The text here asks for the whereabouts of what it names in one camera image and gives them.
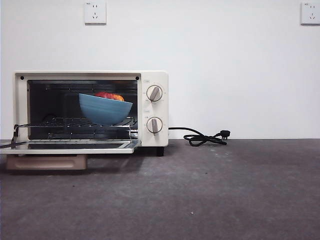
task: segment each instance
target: wall outlet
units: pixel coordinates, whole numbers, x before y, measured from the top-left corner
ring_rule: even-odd
[[[86,1],[84,3],[84,23],[86,25],[107,24],[107,9],[104,0]]]
[[[320,2],[301,3],[301,24],[320,25]]]

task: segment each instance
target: white knob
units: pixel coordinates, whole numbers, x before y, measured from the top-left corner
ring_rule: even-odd
[[[153,85],[148,88],[148,90],[146,91],[146,95],[152,102],[156,102],[161,99],[162,90],[159,86]]]
[[[160,118],[152,117],[146,123],[146,127],[151,133],[156,134],[162,129],[162,121],[160,120]]]

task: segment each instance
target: black power cord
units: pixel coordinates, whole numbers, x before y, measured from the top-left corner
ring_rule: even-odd
[[[227,145],[227,142],[223,140],[228,139],[228,137],[230,136],[230,131],[228,130],[222,130],[214,136],[206,136],[201,132],[188,127],[169,127],[169,130],[188,130],[196,133],[196,134],[187,134],[183,136],[183,138],[189,141],[189,144],[193,147],[199,147],[200,145],[206,142]]]

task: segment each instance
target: cream toaster oven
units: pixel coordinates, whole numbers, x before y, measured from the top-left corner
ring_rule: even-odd
[[[122,122],[84,116],[79,95],[117,94],[132,103]],[[164,71],[16,72],[13,137],[2,145],[8,169],[85,169],[88,154],[131,154],[168,145],[168,74]]]

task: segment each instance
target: open oven door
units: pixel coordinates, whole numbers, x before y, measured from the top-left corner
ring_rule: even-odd
[[[132,154],[138,146],[138,140],[33,140],[1,145],[0,153],[7,155],[66,155],[66,154]]]

